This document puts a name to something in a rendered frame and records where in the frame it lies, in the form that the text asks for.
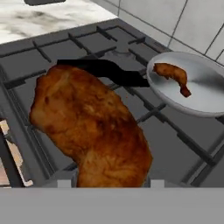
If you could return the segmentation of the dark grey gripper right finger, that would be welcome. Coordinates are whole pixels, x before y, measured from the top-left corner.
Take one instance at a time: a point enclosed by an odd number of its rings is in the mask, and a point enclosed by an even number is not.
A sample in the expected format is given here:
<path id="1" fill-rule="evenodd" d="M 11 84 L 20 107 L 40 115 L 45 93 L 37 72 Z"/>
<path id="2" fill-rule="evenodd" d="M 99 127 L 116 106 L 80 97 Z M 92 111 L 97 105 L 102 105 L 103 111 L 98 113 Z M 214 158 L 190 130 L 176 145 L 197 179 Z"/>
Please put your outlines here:
<path id="1" fill-rule="evenodd" d="M 180 183 L 176 183 L 174 180 L 166 178 L 159 171 L 149 171 L 145 181 L 143 182 L 143 186 L 149 188 L 182 187 Z"/>

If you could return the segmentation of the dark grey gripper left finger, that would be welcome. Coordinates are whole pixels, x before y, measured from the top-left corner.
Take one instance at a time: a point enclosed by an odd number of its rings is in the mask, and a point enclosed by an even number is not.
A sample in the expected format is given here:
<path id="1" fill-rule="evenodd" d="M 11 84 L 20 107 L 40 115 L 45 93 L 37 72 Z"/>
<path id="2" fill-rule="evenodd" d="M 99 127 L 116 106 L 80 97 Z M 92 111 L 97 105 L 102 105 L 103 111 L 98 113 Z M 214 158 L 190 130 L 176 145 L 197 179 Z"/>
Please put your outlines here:
<path id="1" fill-rule="evenodd" d="M 59 171 L 46 181 L 44 187 L 48 188 L 73 188 L 76 187 L 78 170 Z"/>

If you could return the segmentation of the large brown chicken drumstick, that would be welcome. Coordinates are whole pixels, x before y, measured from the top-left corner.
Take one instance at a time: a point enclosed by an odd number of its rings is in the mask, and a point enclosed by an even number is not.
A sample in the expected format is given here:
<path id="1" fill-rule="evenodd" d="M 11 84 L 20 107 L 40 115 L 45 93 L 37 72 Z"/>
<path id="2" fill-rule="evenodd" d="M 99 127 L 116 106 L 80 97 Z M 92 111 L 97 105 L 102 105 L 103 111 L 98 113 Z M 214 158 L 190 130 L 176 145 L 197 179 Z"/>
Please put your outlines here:
<path id="1" fill-rule="evenodd" d="M 78 166 L 78 187 L 140 187 L 152 155 L 121 97 L 92 74 L 57 65 L 37 78 L 30 123 Z"/>

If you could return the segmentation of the small brown chicken drumstick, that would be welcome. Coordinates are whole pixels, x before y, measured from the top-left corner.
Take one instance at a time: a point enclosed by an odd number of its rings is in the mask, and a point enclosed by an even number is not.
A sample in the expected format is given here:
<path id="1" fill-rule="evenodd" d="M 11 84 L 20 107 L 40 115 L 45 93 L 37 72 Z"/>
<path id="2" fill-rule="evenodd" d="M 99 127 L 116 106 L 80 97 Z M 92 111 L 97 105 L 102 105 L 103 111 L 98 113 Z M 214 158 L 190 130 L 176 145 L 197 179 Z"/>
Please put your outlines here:
<path id="1" fill-rule="evenodd" d="M 153 72 L 157 73 L 159 76 L 165 77 L 167 80 L 175 80 L 179 84 L 180 93 L 184 97 L 189 97 L 191 95 L 187 87 L 187 73 L 184 69 L 168 63 L 155 63 Z"/>

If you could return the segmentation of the dark grey gas hob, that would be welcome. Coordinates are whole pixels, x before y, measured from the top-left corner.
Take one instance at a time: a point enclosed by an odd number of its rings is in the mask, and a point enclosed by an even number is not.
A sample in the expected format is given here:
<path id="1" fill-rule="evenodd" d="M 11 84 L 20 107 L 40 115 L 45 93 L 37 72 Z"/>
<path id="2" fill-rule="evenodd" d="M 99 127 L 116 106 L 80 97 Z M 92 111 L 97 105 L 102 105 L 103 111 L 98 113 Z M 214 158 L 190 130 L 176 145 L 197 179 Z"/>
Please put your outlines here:
<path id="1" fill-rule="evenodd" d="M 59 59 L 105 59 L 143 74 L 167 47 L 116 18 L 0 44 L 0 156 L 13 186 L 69 178 L 76 165 L 28 121 L 36 79 Z M 166 105 L 150 88 L 110 86 L 150 141 L 151 179 L 167 186 L 223 187 L 224 116 L 198 118 Z"/>

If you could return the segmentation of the dark grey flat object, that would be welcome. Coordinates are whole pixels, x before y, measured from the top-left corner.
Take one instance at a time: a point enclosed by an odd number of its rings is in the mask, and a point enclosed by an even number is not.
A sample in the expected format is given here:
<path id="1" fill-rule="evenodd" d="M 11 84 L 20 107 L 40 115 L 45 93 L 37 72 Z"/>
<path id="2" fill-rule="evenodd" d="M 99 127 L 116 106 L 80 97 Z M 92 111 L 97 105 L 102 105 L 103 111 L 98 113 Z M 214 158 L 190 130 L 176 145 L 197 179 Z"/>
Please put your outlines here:
<path id="1" fill-rule="evenodd" d="M 66 0 L 24 0 L 30 6 L 40 6 L 45 4 L 58 4 L 64 3 Z"/>

